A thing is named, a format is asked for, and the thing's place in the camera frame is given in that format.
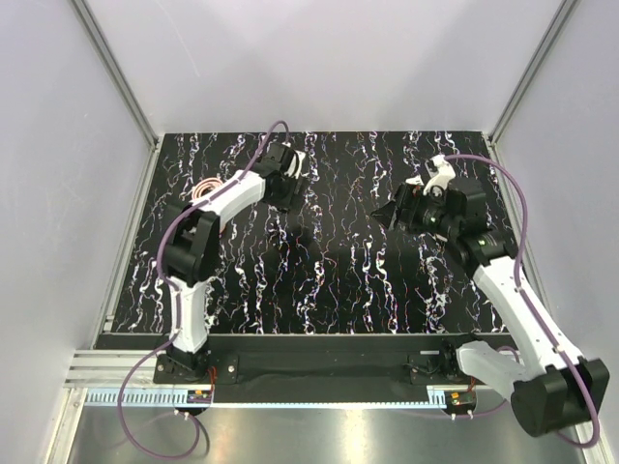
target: white wall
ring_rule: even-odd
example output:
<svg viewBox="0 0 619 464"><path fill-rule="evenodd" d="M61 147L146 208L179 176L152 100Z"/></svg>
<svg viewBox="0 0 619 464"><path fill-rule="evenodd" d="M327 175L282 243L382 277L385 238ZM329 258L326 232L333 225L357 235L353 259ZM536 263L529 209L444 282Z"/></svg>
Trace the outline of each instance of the white wall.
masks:
<svg viewBox="0 0 619 464"><path fill-rule="evenodd" d="M602 418L619 456L619 3L580 2L499 141L531 205L551 311L610 370Z"/></svg>
<svg viewBox="0 0 619 464"><path fill-rule="evenodd" d="M560 0L89 0L158 132L485 130Z"/></svg>
<svg viewBox="0 0 619 464"><path fill-rule="evenodd" d="M0 2L0 62L0 461L34 463L148 151L69 2Z"/></svg>

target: metal floor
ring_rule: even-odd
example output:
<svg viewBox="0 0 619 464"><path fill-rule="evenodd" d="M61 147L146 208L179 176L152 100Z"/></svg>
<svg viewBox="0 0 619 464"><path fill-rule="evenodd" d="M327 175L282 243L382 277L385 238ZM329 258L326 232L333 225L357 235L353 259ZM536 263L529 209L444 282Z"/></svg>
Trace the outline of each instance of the metal floor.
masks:
<svg viewBox="0 0 619 464"><path fill-rule="evenodd" d="M479 391L479 410L498 403ZM127 408L128 425L146 447L180 453L193 441L193 426L180 418L151 420L162 408ZM437 419L413 415L430 414ZM581 451L553 435L533 439L511 409L489 418L443 419L438 412L212 409L200 416L209 434L183 462L218 464L331 463L583 463ZM74 440L73 464L158 462L124 440L116 411L85 407Z"/></svg>

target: black marble table surface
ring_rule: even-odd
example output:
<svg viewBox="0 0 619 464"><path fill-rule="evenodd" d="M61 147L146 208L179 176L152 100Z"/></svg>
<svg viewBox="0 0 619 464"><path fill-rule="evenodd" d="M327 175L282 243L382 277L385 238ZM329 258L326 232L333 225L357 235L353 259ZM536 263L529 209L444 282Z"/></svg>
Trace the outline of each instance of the black marble table surface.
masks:
<svg viewBox="0 0 619 464"><path fill-rule="evenodd" d="M168 134L150 186L112 331L169 331L169 295L155 255L166 201L191 198L206 177L244 167L257 133ZM480 132L303 132L307 201L296 216L257 204L221 237L205 324L216 334L499 332L486 296L430 236L385 233L369 213L437 154L487 156ZM484 185L487 220L511 234L496 177L485 164L456 163Z"/></svg>

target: white panel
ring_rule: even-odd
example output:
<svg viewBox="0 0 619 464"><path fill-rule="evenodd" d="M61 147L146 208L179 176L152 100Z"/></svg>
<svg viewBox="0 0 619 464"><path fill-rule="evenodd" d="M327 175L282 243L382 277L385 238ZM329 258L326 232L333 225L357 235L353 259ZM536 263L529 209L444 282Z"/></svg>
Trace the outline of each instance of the white panel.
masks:
<svg viewBox="0 0 619 464"><path fill-rule="evenodd" d="M580 2L500 142L531 206L550 308L610 370L604 429L619 455L619 3Z"/></svg>
<svg viewBox="0 0 619 464"><path fill-rule="evenodd" d="M37 457L147 157L69 2L0 2L0 444Z"/></svg>
<svg viewBox="0 0 619 464"><path fill-rule="evenodd" d="M90 0L155 131L485 130L560 0Z"/></svg>

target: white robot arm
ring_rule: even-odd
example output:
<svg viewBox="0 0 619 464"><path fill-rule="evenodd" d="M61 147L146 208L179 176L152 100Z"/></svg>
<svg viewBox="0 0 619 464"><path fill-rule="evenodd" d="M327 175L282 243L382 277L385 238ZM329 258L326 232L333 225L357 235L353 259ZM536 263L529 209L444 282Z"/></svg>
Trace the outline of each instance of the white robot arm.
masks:
<svg viewBox="0 0 619 464"><path fill-rule="evenodd" d="M486 224L486 195L479 181L457 177L443 156L431 161L434 172L401 184L392 201L371 215L389 230L399 226L407 233L429 233L444 242L447 252L494 304L523 360L520 364L473 334L463 335L458 346L441 350L440 371L446 376L475 377L495 389L511 401L518 422L532 436L589 421L583 394L565 359L575 366L598 411L609 379L604 363L582 356L526 278L516 287L516 250L500 231ZM536 317L544 322L544 329ZM556 339L556 346L548 334Z"/></svg>
<svg viewBox="0 0 619 464"><path fill-rule="evenodd" d="M169 365L189 373L205 371L208 334L204 297L207 279L219 263L220 233L232 218L254 203L264 202L283 212L299 210L306 186L301 176L305 158L305 153L274 142L251 170L237 171L222 186L189 205L167 206L164 221L169 224L192 205L204 204L179 224L163 252L165 274L180 293L180 300L175 295L171 298L172 327L178 330L170 334Z"/></svg>

